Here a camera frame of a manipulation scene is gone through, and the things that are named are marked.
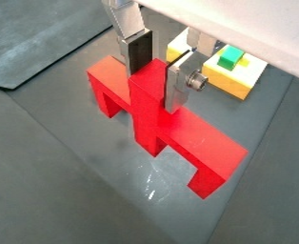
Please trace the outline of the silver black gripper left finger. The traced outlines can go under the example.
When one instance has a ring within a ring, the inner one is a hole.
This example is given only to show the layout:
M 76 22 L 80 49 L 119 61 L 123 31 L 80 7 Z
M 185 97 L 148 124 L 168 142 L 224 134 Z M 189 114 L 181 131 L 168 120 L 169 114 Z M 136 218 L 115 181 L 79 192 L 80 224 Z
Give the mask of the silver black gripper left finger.
M 152 60 L 152 31 L 145 27 L 140 5 L 133 0 L 101 0 L 101 3 L 119 36 L 131 76 Z

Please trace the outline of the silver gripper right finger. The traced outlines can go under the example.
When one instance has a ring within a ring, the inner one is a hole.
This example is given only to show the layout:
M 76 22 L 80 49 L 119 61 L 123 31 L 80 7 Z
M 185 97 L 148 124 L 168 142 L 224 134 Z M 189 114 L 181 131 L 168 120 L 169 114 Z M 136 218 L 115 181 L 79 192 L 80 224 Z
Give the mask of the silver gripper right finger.
M 215 53 L 217 39 L 193 28 L 187 28 L 168 44 L 165 110 L 169 113 L 184 105 L 189 90 L 200 91 L 208 78 L 203 63 Z

